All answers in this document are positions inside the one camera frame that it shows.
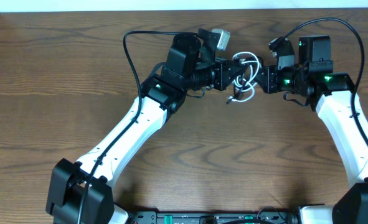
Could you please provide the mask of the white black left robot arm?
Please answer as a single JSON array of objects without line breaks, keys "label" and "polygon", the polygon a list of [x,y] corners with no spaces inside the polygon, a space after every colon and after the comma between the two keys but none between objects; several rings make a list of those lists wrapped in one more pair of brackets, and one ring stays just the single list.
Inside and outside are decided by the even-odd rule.
[{"label": "white black left robot arm", "polygon": [[113,199],[123,169],[140,147],[185,102],[189,90],[225,90],[245,66],[218,58],[229,32],[176,32],[165,62],[137,82],[138,96],[124,118],[75,162],[60,160],[51,175],[46,212],[55,223],[126,223],[129,214]]}]

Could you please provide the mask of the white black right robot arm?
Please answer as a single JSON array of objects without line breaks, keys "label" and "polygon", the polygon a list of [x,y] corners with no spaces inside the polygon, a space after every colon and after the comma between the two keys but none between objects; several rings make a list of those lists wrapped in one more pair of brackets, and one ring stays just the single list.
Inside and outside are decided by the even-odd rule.
[{"label": "white black right robot arm", "polygon": [[368,122],[347,73],[335,73],[327,35],[270,42],[276,65],[262,68],[255,81],[268,94],[299,94],[327,127],[344,164],[349,190],[333,206],[305,205],[298,223],[368,223]]}]

